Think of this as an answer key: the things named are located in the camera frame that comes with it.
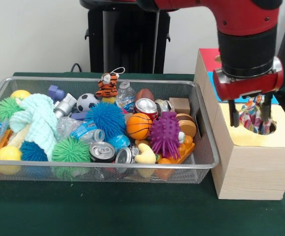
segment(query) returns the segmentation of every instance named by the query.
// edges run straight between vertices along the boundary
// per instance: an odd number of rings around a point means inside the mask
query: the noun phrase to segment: mint green cloth
[[[56,141],[57,118],[54,114],[53,100],[43,94],[32,94],[19,105],[24,111],[16,112],[10,119],[10,128],[17,133],[31,124],[25,141],[36,143],[45,151],[48,161],[52,160],[52,152]]]

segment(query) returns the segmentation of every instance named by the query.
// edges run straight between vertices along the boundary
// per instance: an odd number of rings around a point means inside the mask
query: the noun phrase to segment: soccer ball
[[[85,93],[78,98],[77,109],[79,112],[88,112],[91,107],[99,103],[97,97],[91,93]]]

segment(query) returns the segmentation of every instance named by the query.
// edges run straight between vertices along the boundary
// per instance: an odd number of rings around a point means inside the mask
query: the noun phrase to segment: purple spiky toy
[[[149,139],[155,153],[162,152],[163,157],[181,158],[178,152],[180,127],[175,112],[163,112],[158,120],[153,121],[150,131]]]

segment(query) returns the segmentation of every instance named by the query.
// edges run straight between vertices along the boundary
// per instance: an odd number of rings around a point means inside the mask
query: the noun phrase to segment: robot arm
[[[218,96],[229,101],[231,125],[239,125],[234,99],[266,94],[262,118],[270,117],[272,91],[283,84],[283,67],[275,57],[282,0],[137,0],[149,11],[205,6],[217,22],[222,67],[214,71]]]

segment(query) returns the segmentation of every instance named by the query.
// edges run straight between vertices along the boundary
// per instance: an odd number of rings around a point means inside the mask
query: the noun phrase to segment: white wall
[[[194,73],[198,48],[218,46],[214,17],[204,7],[170,15],[164,72]],[[285,30],[285,0],[279,19],[277,45]],[[0,80],[15,71],[66,72],[75,62],[89,71],[87,27],[79,0],[0,0]]]

